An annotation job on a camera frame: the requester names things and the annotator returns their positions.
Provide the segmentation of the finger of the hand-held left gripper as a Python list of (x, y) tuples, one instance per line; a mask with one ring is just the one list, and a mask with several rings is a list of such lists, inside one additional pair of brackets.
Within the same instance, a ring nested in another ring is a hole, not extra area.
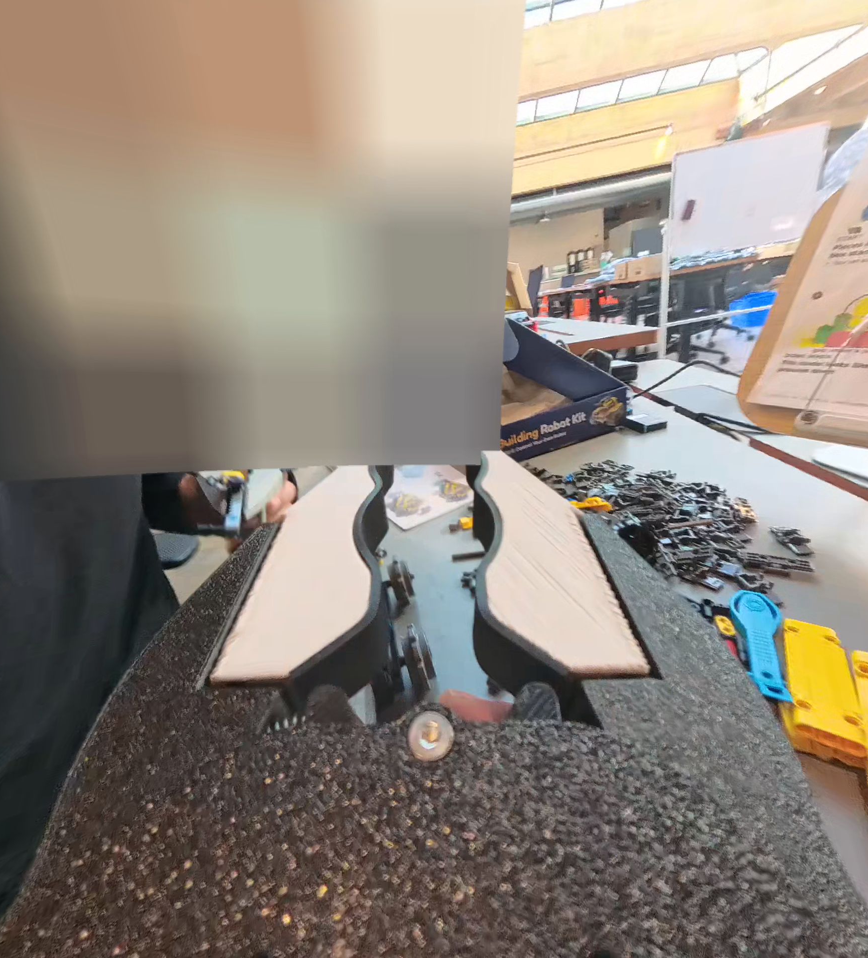
[(245, 518), (284, 518), (285, 497), (285, 471), (251, 471), (246, 487)]

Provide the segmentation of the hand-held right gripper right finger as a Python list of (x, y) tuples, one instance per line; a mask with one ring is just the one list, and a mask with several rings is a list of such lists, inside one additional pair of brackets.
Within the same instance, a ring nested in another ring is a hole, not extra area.
[(474, 648), (495, 681), (648, 677), (651, 664), (596, 553), (584, 514), (502, 451), (471, 479)]

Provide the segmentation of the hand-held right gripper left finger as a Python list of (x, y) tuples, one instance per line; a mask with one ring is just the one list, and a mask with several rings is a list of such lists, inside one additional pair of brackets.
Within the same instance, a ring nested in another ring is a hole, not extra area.
[(376, 550), (388, 532), (391, 466), (340, 466), (266, 528), (260, 557), (210, 659), (213, 687), (354, 696), (388, 661), (390, 623)]

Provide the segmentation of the grey toothed rack brick assembly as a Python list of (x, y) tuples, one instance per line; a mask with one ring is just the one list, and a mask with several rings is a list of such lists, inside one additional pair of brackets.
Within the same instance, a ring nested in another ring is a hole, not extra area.
[(250, 472), (195, 473), (195, 478), (212, 508), (221, 516), (219, 523), (198, 524), (197, 533), (228, 540), (243, 539)]

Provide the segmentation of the yellow brick toy vehicle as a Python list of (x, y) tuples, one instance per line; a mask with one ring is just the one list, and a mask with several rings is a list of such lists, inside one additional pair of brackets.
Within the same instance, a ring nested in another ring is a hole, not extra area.
[(414, 581), (406, 562), (376, 553), (382, 572), (382, 610), (387, 628), (386, 658), (371, 679), (375, 713), (379, 721), (395, 719), (428, 699), (437, 679), (433, 656), (425, 635), (410, 622), (403, 632), (397, 621), (416, 597)]

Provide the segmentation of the person's left forearm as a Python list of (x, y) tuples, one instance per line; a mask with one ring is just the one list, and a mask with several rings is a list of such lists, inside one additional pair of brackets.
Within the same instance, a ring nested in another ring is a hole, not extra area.
[(213, 521), (212, 505), (204, 495), (197, 473), (144, 473), (141, 500), (153, 530), (194, 534), (200, 526)]

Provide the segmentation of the grey desk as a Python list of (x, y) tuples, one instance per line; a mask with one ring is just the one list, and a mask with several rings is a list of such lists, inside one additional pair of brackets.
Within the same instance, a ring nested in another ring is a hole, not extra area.
[[(569, 473), (586, 462), (611, 459), (637, 472), (669, 470), (687, 482), (711, 482), (749, 500), (760, 519), (752, 533), (755, 552), (775, 552), (772, 526), (800, 529), (811, 538), (813, 577), (778, 581), (776, 591), (790, 617), (828, 626), (849, 650), (868, 651), (868, 500), (825, 479), (811, 461), (811, 443), (790, 437), (735, 441), (647, 398), (638, 410), (667, 421), (667, 428), (639, 435), (625, 430), (539, 458), (541, 468)], [(472, 693), (486, 689), (468, 633), (473, 600), (460, 579), (474, 562), (451, 555), (477, 548), (470, 533), (448, 532), (460, 512), (415, 530), (392, 527), (383, 541), (390, 557), (416, 574), (415, 613), (431, 643), (443, 686)], [(857, 768), (796, 753), (811, 785), (814, 804), (837, 856), (868, 905), (868, 790)]]

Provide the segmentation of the person's right hand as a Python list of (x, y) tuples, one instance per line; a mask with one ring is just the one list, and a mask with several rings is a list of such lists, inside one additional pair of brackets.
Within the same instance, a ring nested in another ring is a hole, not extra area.
[(509, 719), (513, 703), (491, 698), (480, 698), (459, 690), (445, 690), (439, 704), (456, 718), (467, 722), (500, 723)]

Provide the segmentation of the pile of loose brick pieces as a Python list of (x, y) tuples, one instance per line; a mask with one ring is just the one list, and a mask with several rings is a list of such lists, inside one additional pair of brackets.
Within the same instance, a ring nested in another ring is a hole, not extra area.
[(669, 470), (637, 472), (614, 460), (571, 473), (521, 465), (576, 511), (601, 517), (665, 579), (720, 593), (726, 588), (773, 597), (778, 579), (815, 574), (811, 541), (798, 528), (772, 526), (781, 552), (755, 544), (751, 503), (721, 485), (686, 482)]

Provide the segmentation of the instruction booklet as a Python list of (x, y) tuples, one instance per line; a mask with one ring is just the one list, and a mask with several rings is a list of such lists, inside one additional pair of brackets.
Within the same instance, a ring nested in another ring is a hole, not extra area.
[(464, 473), (450, 465), (395, 466), (384, 501), (389, 521), (402, 531), (410, 531), (468, 507), (473, 502), (473, 490)]

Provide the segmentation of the blue cardboard kit box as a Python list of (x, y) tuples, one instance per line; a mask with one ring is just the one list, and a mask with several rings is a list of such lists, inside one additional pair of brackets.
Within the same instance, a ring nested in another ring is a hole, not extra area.
[(626, 384), (508, 318), (501, 378), (500, 449), (525, 461), (605, 435), (622, 424)]

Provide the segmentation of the blue brick separator tool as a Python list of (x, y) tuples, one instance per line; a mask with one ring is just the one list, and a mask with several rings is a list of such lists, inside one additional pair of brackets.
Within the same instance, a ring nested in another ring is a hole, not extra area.
[(783, 617), (762, 593), (742, 590), (730, 602), (730, 613), (746, 652), (748, 675), (767, 699), (791, 704), (775, 638)]

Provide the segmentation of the wooden table with black legs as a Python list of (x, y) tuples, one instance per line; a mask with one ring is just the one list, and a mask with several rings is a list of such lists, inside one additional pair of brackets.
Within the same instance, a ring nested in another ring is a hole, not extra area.
[(570, 353), (581, 356), (590, 350), (617, 353), (637, 348), (653, 348), (658, 343), (658, 329), (590, 320), (540, 318), (536, 331), (547, 341)]

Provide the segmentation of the person's black clothed torso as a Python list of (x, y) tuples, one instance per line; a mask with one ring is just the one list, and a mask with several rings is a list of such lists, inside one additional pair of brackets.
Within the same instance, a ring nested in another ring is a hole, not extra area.
[(141, 475), (0, 482), (0, 917), (96, 717), (177, 608)]

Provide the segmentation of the small blue bin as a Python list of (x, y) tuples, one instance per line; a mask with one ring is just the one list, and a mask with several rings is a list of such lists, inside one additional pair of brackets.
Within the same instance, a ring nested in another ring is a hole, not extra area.
[(755, 290), (728, 305), (728, 321), (735, 329), (759, 329), (765, 324), (777, 298), (773, 289)]

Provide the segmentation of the long wooden background table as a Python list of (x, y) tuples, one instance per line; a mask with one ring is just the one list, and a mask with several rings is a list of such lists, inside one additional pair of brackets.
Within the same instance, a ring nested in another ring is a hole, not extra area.
[(538, 318), (584, 319), (658, 329), (655, 347), (617, 353), (674, 357), (687, 361), (712, 357), (720, 331), (752, 339), (758, 329), (735, 329), (728, 305), (755, 290), (777, 290), (790, 266), (797, 242), (674, 257), (660, 254), (622, 258), (595, 275), (574, 272), (543, 281), (536, 297)]

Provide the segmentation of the wooden board with instruction sheet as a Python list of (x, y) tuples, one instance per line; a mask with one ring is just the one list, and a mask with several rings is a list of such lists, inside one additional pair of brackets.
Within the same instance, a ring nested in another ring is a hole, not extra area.
[(774, 433), (868, 449), (868, 135), (799, 243), (738, 399)]

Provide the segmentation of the whiteboard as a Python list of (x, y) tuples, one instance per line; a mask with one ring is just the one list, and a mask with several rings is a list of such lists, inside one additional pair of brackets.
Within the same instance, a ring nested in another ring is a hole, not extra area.
[(798, 126), (675, 155), (670, 257), (799, 240), (816, 210), (829, 130)]

